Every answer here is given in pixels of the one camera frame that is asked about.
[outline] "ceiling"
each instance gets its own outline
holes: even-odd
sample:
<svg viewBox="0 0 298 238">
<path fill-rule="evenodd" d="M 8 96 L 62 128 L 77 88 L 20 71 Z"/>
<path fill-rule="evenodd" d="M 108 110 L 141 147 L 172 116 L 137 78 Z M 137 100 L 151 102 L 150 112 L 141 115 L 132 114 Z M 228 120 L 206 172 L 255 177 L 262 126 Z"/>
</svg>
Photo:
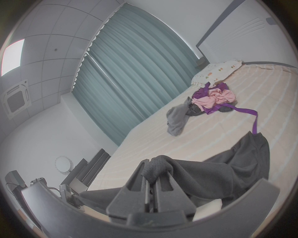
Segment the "ceiling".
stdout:
<svg viewBox="0 0 298 238">
<path fill-rule="evenodd" d="M 21 66 L 0 77 L 0 94 L 28 80 L 32 106 L 9 120 L 0 107 L 0 143 L 17 126 L 60 102 L 71 90 L 80 59 L 124 0 L 43 0 L 22 21 L 10 44 L 25 39 Z"/>
</svg>

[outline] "bed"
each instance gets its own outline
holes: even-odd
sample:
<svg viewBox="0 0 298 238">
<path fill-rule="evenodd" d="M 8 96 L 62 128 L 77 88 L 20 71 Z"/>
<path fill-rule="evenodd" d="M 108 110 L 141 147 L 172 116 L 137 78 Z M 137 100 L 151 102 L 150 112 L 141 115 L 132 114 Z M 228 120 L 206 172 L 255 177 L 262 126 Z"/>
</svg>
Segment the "bed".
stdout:
<svg viewBox="0 0 298 238">
<path fill-rule="evenodd" d="M 242 65 L 225 83 L 237 107 L 258 111 L 258 132 L 270 145 L 269 181 L 280 188 L 274 212 L 298 174 L 298 69 L 280 65 Z M 88 190 L 122 187 L 139 162 L 164 154 L 173 159 L 204 161 L 230 149 L 252 129 L 255 116 L 236 111 L 190 117 L 181 135 L 167 133 L 166 112 L 200 87 L 191 85 L 177 98 L 136 126 L 112 155 Z"/>
</svg>

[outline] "teal curtain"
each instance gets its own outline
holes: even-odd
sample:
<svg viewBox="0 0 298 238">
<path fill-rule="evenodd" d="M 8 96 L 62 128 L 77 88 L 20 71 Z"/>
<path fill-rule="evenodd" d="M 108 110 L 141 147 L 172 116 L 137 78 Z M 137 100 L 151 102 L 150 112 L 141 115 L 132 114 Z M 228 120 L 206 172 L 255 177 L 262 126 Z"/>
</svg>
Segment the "teal curtain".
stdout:
<svg viewBox="0 0 298 238">
<path fill-rule="evenodd" d="M 177 97 L 198 73 L 198 58 L 167 25 L 124 4 L 93 41 L 73 94 L 116 144 Z"/>
</svg>

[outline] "window light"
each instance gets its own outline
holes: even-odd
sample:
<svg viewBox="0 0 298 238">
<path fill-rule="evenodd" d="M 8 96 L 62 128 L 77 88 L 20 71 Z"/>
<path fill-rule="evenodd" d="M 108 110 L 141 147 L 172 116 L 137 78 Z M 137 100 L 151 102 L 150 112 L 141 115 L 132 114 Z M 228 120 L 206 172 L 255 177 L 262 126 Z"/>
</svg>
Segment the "window light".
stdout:
<svg viewBox="0 0 298 238">
<path fill-rule="evenodd" d="M 21 54 L 24 39 L 8 46 L 3 54 L 1 76 L 21 65 Z"/>
</svg>

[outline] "floral pillowcase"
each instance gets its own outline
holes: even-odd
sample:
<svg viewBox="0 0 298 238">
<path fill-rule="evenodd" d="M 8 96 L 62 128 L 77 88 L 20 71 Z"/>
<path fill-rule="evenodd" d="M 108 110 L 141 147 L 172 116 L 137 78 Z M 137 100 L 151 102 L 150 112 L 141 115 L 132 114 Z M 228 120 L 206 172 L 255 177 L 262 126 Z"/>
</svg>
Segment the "floral pillowcase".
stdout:
<svg viewBox="0 0 298 238">
<path fill-rule="evenodd" d="M 191 80 L 191 84 L 204 87 L 210 82 L 210 87 L 225 80 L 242 65 L 242 60 L 230 60 L 224 63 L 208 64 L 203 70 L 197 73 Z"/>
</svg>

